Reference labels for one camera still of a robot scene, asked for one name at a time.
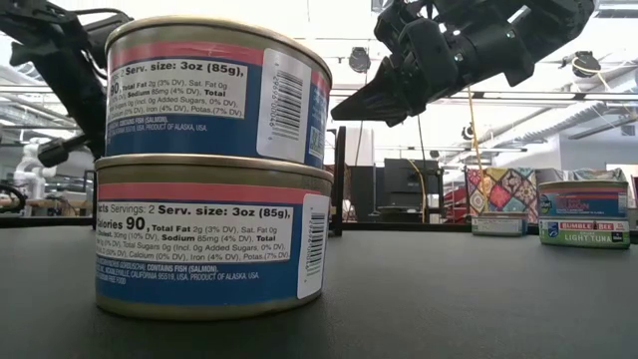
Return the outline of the black monitor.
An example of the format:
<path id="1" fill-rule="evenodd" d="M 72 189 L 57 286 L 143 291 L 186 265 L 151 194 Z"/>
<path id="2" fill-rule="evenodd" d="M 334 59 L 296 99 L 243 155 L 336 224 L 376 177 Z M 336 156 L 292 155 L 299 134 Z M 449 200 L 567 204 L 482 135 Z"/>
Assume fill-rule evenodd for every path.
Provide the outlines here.
<path id="1" fill-rule="evenodd" d="M 385 159 L 386 205 L 420 210 L 425 195 L 440 193 L 442 175 L 436 161 Z"/>

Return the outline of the colourful patchwork quilt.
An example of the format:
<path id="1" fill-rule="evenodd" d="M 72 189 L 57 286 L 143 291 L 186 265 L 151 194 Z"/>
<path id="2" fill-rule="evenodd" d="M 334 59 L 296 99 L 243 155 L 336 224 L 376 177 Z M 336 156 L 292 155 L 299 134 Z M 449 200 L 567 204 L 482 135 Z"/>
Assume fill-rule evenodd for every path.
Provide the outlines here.
<path id="1" fill-rule="evenodd" d="M 538 222 L 537 183 L 532 168 L 466 170 L 470 214 L 522 212 L 529 223 Z"/>

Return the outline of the black frame post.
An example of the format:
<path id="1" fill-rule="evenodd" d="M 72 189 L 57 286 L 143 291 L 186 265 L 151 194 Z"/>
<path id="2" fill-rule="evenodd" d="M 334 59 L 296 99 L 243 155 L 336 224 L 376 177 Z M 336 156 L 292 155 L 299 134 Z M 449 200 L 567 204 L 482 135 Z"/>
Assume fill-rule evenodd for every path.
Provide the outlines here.
<path id="1" fill-rule="evenodd" d="M 330 231 L 334 236 L 340 237 L 343 232 L 343 200 L 345 184 L 345 155 L 346 155 L 346 127 L 339 127 L 334 130 L 334 183 L 331 194 L 331 208 L 334 213 L 331 215 Z"/>

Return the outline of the tuna can green label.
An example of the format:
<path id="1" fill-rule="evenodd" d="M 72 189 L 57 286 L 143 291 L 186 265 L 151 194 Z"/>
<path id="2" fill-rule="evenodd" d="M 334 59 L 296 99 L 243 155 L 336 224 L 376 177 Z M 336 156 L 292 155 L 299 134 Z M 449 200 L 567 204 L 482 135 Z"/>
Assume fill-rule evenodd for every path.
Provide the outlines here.
<path id="1" fill-rule="evenodd" d="M 527 233 L 525 212 L 484 212 L 472 217 L 473 235 L 523 236 Z"/>
<path id="2" fill-rule="evenodd" d="M 550 245 L 627 249 L 631 244 L 627 220 L 541 218 L 538 232 L 540 242 Z"/>

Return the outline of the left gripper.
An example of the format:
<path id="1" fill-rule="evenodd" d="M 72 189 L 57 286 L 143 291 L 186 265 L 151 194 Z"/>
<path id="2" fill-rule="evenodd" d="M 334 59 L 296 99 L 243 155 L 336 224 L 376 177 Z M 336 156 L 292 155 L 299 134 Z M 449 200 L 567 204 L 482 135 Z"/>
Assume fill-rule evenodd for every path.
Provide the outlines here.
<path id="1" fill-rule="evenodd" d="M 82 50 L 53 49 L 37 57 L 37 69 L 82 133 L 53 140 L 39 151 L 47 168 L 65 162 L 69 153 L 86 146 L 95 159 L 105 154 L 107 95 Z"/>

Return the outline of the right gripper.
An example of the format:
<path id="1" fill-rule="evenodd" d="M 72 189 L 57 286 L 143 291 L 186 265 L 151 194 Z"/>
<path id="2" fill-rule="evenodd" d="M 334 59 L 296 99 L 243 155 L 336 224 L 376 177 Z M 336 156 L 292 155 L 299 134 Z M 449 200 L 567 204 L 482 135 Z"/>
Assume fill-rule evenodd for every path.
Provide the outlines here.
<path id="1" fill-rule="evenodd" d="M 387 121 L 394 127 L 426 104 L 494 75 L 505 74 L 515 86 L 534 71 L 522 37 L 505 21 L 474 24 L 451 35 L 435 21 L 419 19 L 403 29 L 400 44 L 399 75 L 384 58 L 373 80 L 331 111 L 334 120 Z"/>

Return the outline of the salmon can blue label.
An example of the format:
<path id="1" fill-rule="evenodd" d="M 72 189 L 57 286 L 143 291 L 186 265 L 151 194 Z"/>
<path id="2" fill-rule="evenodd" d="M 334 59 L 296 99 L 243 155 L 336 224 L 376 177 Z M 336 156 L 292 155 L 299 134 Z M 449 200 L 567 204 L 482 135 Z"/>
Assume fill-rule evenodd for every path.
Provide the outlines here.
<path id="1" fill-rule="evenodd" d="M 236 21 L 173 15 L 119 27 L 105 51 L 106 156 L 323 166 L 332 75 L 295 40 Z"/>
<path id="2" fill-rule="evenodd" d="M 255 158 L 96 164 L 96 301 L 128 317 L 217 320 L 302 306 L 324 283 L 330 173 Z"/>
<path id="3" fill-rule="evenodd" d="M 628 182 L 575 180 L 541 183 L 538 214 L 554 217 L 626 218 Z"/>

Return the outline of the black table mat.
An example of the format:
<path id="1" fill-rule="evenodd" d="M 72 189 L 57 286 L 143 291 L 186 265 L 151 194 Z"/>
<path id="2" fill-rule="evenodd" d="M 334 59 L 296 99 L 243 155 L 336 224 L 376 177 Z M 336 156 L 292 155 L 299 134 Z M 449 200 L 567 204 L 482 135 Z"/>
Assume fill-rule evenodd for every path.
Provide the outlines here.
<path id="1" fill-rule="evenodd" d="M 0 230 L 0 359 L 638 359 L 638 247 L 349 231 L 322 296 L 223 322 L 96 307 L 85 227 Z"/>

